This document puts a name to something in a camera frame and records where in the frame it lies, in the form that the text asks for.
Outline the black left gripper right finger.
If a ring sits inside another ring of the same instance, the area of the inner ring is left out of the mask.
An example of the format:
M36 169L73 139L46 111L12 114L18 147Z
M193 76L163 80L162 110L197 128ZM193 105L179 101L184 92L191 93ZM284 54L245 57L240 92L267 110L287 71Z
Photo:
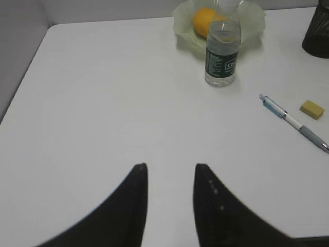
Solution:
M200 246L328 246L327 236L292 238L245 206L207 164L194 174L194 220Z

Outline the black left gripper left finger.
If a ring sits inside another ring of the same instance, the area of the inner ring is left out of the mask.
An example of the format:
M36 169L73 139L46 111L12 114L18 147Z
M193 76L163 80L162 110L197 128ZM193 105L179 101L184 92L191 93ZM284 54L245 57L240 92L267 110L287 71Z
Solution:
M42 246L141 246L148 210L148 168L135 165L88 216Z

